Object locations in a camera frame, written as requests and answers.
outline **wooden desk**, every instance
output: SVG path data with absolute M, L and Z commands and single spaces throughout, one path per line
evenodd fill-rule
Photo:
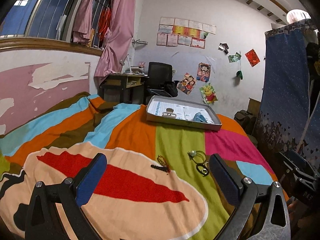
M 129 90 L 129 102 L 132 103 L 133 89 L 135 87 L 143 86 L 143 101 L 144 94 L 147 87 L 146 80 L 149 78 L 145 75 L 134 75 L 126 73 L 110 74 L 99 86 L 98 95 L 104 99 L 104 93 L 107 89 L 120 91 L 120 103 L 124 103 L 124 95 L 126 90 Z M 136 81 L 134 85 L 128 84 L 130 81 Z

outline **black chair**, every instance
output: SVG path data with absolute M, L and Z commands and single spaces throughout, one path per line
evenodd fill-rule
M 160 62 L 149 62 L 148 79 L 146 80 L 146 91 L 144 92 L 143 104 L 146 105 L 147 97 L 158 95 L 172 97 L 164 90 L 164 83 L 172 81 L 172 66 Z

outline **gray tray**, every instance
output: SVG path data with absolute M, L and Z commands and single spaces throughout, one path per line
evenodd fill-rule
M 164 116 L 158 116 L 158 115 L 151 114 L 151 113 L 148 112 L 148 110 L 149 110 L 150 104 L 153 101 L 172 103 L 172 104 L 178 104 L 178 105 L 183 105 L 183 106 L 191 106 L 191 107 L 196 107 L 196 108 L 203 108 L 208 112 L 208 114 L 210 115 L 210 117 L 213 120 L 213 123 L 202 123 L 202 122 L 186 121 L 186 120 L 173 119 L 173 118 L 169 118 L 169 117 L 164 117 Z M 181 126 L 188 126 L 188 127 L 195 127 L 195 128 L 200 128 L 200 129 L 205 129 L 205 130 L 212 130 L 212 131 L 219 131 L 221 126 L 222 126 L 222 123 L 219 120 L 218 116 L 212 110 L 212 108 L 209 107 L 208 105 L 188 102 L 188 101 L 185 101 L 185 100 L 180 100 L 180 99 L 175 99 L 175 98 L 161 97 L 161 96 L 153 96 L 151 98 L 151 100 L 149 101 L 149 104 L 147 106 L 147 121 L 163 122 L 163 123 L 169 123 L 169 124 L 175 124 L 175 125 L 181 125 Z

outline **silver screw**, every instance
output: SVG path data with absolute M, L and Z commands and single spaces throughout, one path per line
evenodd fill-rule
M 36 187 L 41 187 L 42 186 L 42 181 L 38 181 L 37 183 L 36 183 Z
M 281 187 L 281 185 L 280 185 L 280 183 L 279 183 L 278 181 L 274 181 L 274 182 L 273 182 L 273 185 L 274 185 L 275 187 Z
M 246 184 L 251 184 L 251 183 L 252 183 L 252 179 L 250 179 L 250 178 L 248 178 L 248 177 L 245 177 L 245 178 L 243 179 L 243 181 L 244 181 L 244 183 L 246 183 Z
M 66 179 L 64 180 L 64 183 L 65 183 L 65 184 L 71 184 L 72 181 L 73 181 L 72 178 L 66 178 Z

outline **striped blanket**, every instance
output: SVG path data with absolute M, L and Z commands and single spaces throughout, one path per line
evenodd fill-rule
M 35 183 L 73 177 L 101 152 L 107 170 L 82 208 L 103 239 L 213 239 L 234 207 L 214 178 L 196 170 L 188 151 L 219 153 L 259 184 L 276 180 L 243 129 L 218 116 L 222 128 L 213 132 L 147 122 L 144 105 L 113 105 L 87 93 L 64 100 L 0 138 L 0 215 L 11 232 L 24 237 Z M 158 155 L 170 174 L 150 167 Z M 57 208 L 69 237 L 76 239 L 62 206 Z

